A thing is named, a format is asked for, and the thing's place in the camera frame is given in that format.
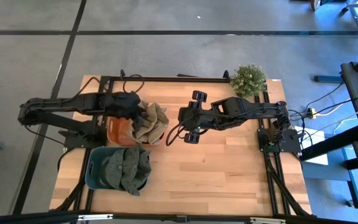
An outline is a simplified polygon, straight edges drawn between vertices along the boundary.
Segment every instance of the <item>beige cloth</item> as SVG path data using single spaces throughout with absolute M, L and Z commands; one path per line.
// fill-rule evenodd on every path
M 158 103 L 149 105 L 144 101 L 139 106 L 146 110 L 147 117 L 138 131 L 134 130 L 132 127 L 133 121 L 131 121 L 128 135 L 138 143 L 160 144 L 160 137 L 169 124 L 169 119 L 165 115 L 166 108 L 162 108 Z

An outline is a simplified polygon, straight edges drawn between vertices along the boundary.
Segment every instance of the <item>table leg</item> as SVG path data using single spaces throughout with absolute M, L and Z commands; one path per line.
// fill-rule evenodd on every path
M 358 141 L 358 126 L 307 147 L 306 149 L 302 150 L 302 156 L 300 156 L 300 160 L 305 161 L 317 156 L 321 156 L 335 149 L 350 145 L 355 141 Z

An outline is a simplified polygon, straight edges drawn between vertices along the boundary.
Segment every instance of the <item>potted plant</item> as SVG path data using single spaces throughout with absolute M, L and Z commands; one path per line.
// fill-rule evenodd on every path
M 239 65 L 230 84 L 239 97 L 257 96 L 266 90 L 266 73 L 256 65 Z

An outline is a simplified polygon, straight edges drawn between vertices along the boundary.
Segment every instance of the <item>wooden tabletop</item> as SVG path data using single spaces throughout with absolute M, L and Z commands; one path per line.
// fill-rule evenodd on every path
M 91 76 L 84 76 L 82 85 Z M 122 91 L 122 82 L 114 82 L 113 91 Z M 126 90 L 136 90 L 140 82 L 127 82 Z M 96 92 L 91 82 L 83 93 Z M 280 80 L 267 80 L 271 102 L 285 101 Z M 146 82 L 138 95 L 149 103 L 167 108 L 170 120 L 167 131 L 178 124 L 178 110 L 188 106 L 193 90 L 208 94 L 210 103 L 230 96 L 228 83 Z M 74 119 L 91 119 L 75 113 Z M 171 146 L 145 146 L 150 151 L 152 172 L 140 197 L 117 190 L 95 190 L 92 212 L 154 213 L 192 215 L 271 215 L 271 205 L 264 158 L 259 151 L 257 120 L 225 131 L 208 131 L 199 144 L 177 139 Z M 50 208 L 58 207 L 78 183 L 84 149 L 74 149 L 62 160 Z M 285 183 L 297 202 L 311 212 L 301 165 L 293 155 L 281 153 Z M 80 208 L 85 208 L 85 187 Z M 279 211 L 281 196 L 276 186 Z

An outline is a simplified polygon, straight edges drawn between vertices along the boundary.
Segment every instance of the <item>gray floor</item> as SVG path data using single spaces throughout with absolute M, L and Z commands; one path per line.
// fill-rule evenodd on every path
M 0 0 L 0 29 L 70 30 L 79 5 L 80 0 Z M 325 5 L 313 14 L 307 2 L 288 0 L 94 0 L 86 5 L 80 29 L 357 30 L 350 14 L 337 16 L 343 6 Z M 0 36 L 0 141 L 6 144 L 0 151 L 0 215 L 9 211 L 34 140 L 16 120 L 19 105 L 32 97 L 49 96 L 67 40 L 65 36 Z M 233 73 L 239 64 L 255 63 L 269 78 L 282 79 L 288 107 L 302 110 L 307 102 L 336 87 L 314 83 L 311 77 L 337 75 L 340 64 L 352 60 L 358 60 L 356 37 L 78 36 L 59 96 L 74 95 L 83 75 L 117 75 L 121 68 L 145 76 L 220 77 L 224 70 Z M 341 87 L 313 106 L 323 108 L 347 97 Z M 344 105 L 306 125 L 318 129 L 350 111 L 352 106 Z M 346 122 L 337 132 L 356 124 Z M 334 128 L 325 131 L 331 133 Z M 55 128 L 48 135 L 62 140 Z M 61 153 L 61 146 L 45 141 L 24 212 L 48 209 Z M 343 204 L 350 199 L 345 182 L 306 183 L 315 215 L 358 221 L 358 210 Z

